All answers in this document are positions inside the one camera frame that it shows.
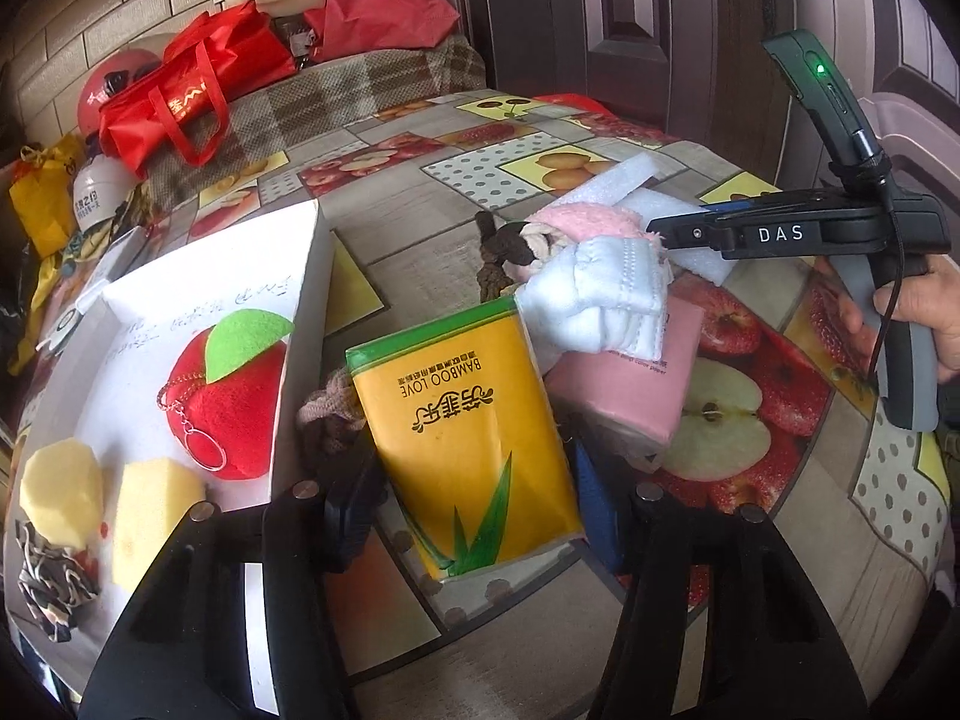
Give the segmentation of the person right hand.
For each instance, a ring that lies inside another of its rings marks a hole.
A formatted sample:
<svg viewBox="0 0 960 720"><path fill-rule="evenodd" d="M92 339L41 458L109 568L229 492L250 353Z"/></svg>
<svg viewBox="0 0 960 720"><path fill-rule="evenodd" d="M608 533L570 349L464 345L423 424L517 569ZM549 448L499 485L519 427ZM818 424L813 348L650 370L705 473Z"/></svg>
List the person right hand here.
<svg viewBox="0 0 960 720"><path fill-rule="evenodd" d="M872 302L884 314L889 302L890 286L878 288ZM841 291L838 296L841 327L850 333L853 349L861 358L872 355L877 332L867 327L862 310ZM958 377L960 367L960 271L949 255L929 255L928 273L909 277L901 283L900 298L893 311L893 320L913 322L931 329L935 354L939 361L939 383Z"/></svg>

